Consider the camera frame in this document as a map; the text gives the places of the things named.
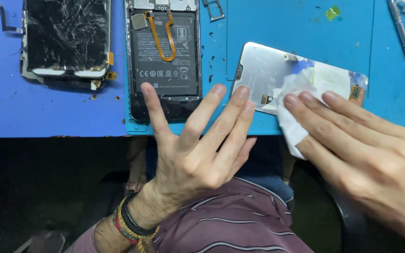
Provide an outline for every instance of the sim tray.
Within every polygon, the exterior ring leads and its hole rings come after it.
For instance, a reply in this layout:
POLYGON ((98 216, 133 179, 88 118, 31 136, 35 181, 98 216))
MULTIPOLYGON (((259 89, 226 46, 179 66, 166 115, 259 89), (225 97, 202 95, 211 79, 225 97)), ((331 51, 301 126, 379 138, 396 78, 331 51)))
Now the sim tray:
POLYGON ((204 6, 207 7, 207 9, 209 10, 209 15, 210 15, 210 22, 215 21, 215 20, 219 20, 225 17, 225 14, 223 13, 223 9, 221 8, 221 3, 220 0, 213 0, 213 1, 207 1, 207 0, 202 0, 202 3, 204 3, 204 6), (214 17, 212 15, 212 11, 210 9, 210 5, 213 3, 217 3, 217 7, 218 9, 220 9, 220 15, 214 17))

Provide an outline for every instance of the wrist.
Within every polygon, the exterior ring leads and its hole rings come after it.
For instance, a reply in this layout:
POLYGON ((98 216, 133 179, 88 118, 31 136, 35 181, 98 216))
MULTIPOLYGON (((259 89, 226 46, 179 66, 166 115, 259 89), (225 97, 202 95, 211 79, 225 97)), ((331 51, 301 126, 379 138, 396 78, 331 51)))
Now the wrist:
POLYGON ((145 184, 128 203, 132 219, 142 228, 151 229, 179 209, 179 204, 156 190, 154 181, 145 184))

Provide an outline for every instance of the flex cable connector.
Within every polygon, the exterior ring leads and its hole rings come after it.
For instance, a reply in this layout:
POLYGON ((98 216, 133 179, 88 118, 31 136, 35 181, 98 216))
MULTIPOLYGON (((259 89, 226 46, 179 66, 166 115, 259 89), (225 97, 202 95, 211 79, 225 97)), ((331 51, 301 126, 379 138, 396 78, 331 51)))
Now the flex cable connector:
POLYGON ((157 45, 157 49, 159 50, 160 58, 162 58, 162 60, 164 60, 166 62, 170 62, 170 61, 174 60, 174 58, 176 57, 176 48, 174 46, 173 37, 170 32, 170 26, 173 24, 172 12, 170 10, 167 10, 166 13, 168 14, 168 18, 170 20, 165 25, 166 34, 168 35, 168 40, 170 41, 170 46, 172 47, 172 55, 171 55, 171 57, 168 57, 168 58, 165 57, 165 55, 163 55, 162 47, 160 46, 159 38, 157 37, 156 27, 154 25, 154 20, 153 20, 153 17, 154 17, 153 11, 149 10, 149 11, 145 12, 145 18, 147 18, 149 20, 149 24, 151 25, 151 30, 153 31, 154 40, 156 41, 156 45, 157 45))

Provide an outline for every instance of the hand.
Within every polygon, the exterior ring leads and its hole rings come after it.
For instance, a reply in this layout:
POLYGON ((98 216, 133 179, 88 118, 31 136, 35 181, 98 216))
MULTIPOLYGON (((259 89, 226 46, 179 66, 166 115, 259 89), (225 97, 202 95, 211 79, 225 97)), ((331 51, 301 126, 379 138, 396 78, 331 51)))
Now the hand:
POLYGON ((331 185, 405 236, 405 128, 333 92, 325 106, 308 92, 285 107, 308 135, 296 147, 331 185))
MULTIPOLYGON (((161 206, 155 207, 156 212, 157 208, 161 208, 164 215, 169 215, 184 201, 229 182, 246 162, 256 142, 256 138, 247 138, 254 115, 254 103, 248 101, 249 89, 240 86, 220 117, 200 140, 203 130, 226 93, 226 87, 216 84, 210 90, 188 118, 180 136, 171 132, 154 88, 149 83, 143 83, 141 89, 157 141, 158 162, 156 177, 144 186, 139 198, 134 199, 132 204, 135 205, 141 199, 143 202, 158 203, 161 206)), ((143 224, 139 225, 147 228, 153 227, 160 222, 157 220, 164 218, 166 217, 161 216, 148 222, 143 217, 137 219, 143 220, 143 224)))

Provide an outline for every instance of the finger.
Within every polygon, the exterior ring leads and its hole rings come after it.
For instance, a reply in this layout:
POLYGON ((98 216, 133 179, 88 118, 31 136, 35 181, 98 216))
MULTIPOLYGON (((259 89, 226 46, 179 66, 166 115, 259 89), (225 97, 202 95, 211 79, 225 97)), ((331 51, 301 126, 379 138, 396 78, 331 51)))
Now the finger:
POLYGON ((146 107, 148 107, 149 120, 153 127, 154 136, 159 144, 168 135, 172 135, 172 132, 166 121, 156 90, 147 82, 142 83, 140 88, 143 92, 146 107))
POLYGON ((298 97, 312 112, 315 112, 323 119, 332 122, 348 135, 351 135, 354 139, 373 147, 385 147, 388 145, 388 138, 390 136, 369 129, 366 126, 356 123, 350 118, 334 112, 310 92, 304 91, 298 97))
POLYGON ((225 183, 231 181, 233 176, 237 174, 237 172, 243 166, 243 164, 246 163, 246 161, 249 158, 249 153, 251 152, 252 147, 254 147, 254 145, 256 144, 256 141, 257 137, 249 137, 246 139, 245 143, 243 144, 243 147, 240 149, 239 155, 232 164, 232 168, 230 170, 228 178, 226 178, 225 183))
POLYGON ((331 122, 310 111, 294 94, 286 95, 284 105, 295 119, 321 144, 339 155, 343 160, 360 164, 371 148, 354 139, 331 122))
POLYGON ((217 157, 212 165, 216 168, 228 168, 228 173, 233 166, 235 159, 239 156, 242 146, 245 144, 248 130, 254 116, 254 103, 247 101, 228 138, 223 143, 217 157))
POLYGON ((363 177, 360 170, 356 170, 342 161, 310 135, 298 143, 296 147, 305 158, 318 168, 323 178, 337 189, 348 192, 348 187, 345 186, 347 181, 352 178, 363 177))
POLYGON ((192 115, 190 115, 179 137, 179 147, 183 152, 192 151, 199 142, 202 132, 225 93, 226 87, 224 85, 215 84, 192 115))
POLYGON ((333 111, 338 112, 365 127, 373 129, 384 135, 391 135, 395 137, 405 136, 405 127, 390 123, 347 101, 342 96, 332 91, 324 93, 322 98, 333 111))
POLYGON ((249 97, 248 87, 241 85, 232 94, 226 108, 217 118, 207 134, 199 141, 195 150, 211 156, 221 145, 226 136, 231 132, 235 121, 245 106, 249 97))

